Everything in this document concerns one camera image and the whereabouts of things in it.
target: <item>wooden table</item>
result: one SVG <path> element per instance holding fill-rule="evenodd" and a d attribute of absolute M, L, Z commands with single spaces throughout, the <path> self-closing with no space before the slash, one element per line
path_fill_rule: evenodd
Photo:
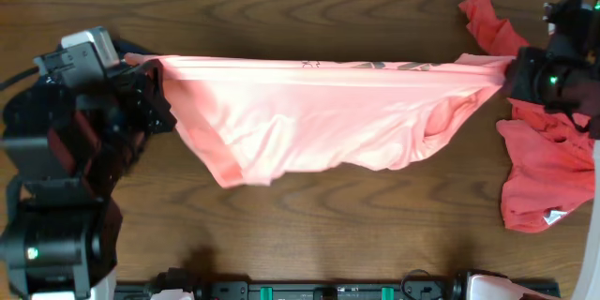
<path fill-rule="evenodd" d="M 60 37 L 97 25 L 157 53 L 450 62 L 481 53 L 464 28 L 460 1 L 0 0 L 0 76 L 31 67 Z M 499 16 L 540 46 L 546 1 L 493 0 Z M 29 83 L 2 93 L 0 104 Z M 556 278 L 569 295 L 591 207 L 539 234 L 504 229 L 499 201 L 511 161 L 495 122 L 509 116 L 509 105 L 494 97 L 442 151 L 397 172 L 343 165 L 230 190 L 177 134 L 156 136 L 113 194 L 125 216 L 118 276 L 144 280 L 185 266 L 210 278 L 364 280 L 478 267 Z M 0 186 L 14 173 L 0 155 Z"/>

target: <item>red cloth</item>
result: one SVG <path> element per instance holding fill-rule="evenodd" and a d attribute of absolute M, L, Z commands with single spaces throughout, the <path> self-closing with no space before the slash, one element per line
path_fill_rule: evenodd
<path fill-rule="evenodd" d="M 508 19 L 499 20 L 489 0 L 465 0 L 458 5 L 469 18 L 467 29 L 479 46 L 490 55 L 516 56 L 518 49 L 529 46 L 515 32 Z"/>
<path fill-rule="evenodd" d="M 466 0 L 459 5 L 471 21 L 467 28 L 481 48 L 492 55 L 517 55 L 527 46 L 506 19 L 498 20 L 489 0 Z M 593 198 L 593 140 L 575 130 L 568 118 L 547 114 L 540 105 L 515 99 L 513 120 L 499 121 L 513 169 L 502 187 L 502 216 L 507 229 L 541 232 L 556 222 L 546 221 L 552 210 L 570 213 Z M 576 114 L 585 125 L 588 117 Z"/>

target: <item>black mount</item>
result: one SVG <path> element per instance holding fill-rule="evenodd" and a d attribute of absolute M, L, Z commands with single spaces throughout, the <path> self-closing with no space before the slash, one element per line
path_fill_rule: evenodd
<path fill-rule="evenodd" d="M 564 113 L 579 132 L 600 139 L 600 0 L 545 4 L 554 33 L 545 49 L 524 47 L 506 71 L 510 97 L 543 105 L 547 113 Z M 592 119 L 578 125 L 573 113 Z"/>
<path fill-rule="evenodd" d="M 74 291 L 86 299 L 116 266 L 123 217 L 113 188 L 148 137 L 171 131 L 175 119 L 159 62 L 106 69 L 93 42 L 39 59 L 48 74 L 3 113 L 2 145 L 19 172 L 7 187 L 2 256 L 21 298 Z"/>

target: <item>pink t-shirt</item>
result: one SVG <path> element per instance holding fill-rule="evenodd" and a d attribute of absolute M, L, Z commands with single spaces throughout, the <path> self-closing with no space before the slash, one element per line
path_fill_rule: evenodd
<path fill-rule="evenodd" d="M 177 131 L 230 188 L 342 162 L 397 170 L 428 158 L 501 87 L 512 57 L 464 54 L 454 64 L 157 59 Z"/>

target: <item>green led light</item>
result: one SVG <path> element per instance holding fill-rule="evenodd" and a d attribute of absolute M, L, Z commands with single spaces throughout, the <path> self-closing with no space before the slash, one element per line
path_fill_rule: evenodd
<path fill-rule="evenodd" d="M 30 247 L 30 248 L 27 249 L 27 259 L 28 260 L 34 260 L 38 256 L 39 256 L 39 251 L 38 251 L 37 248 Z"/>

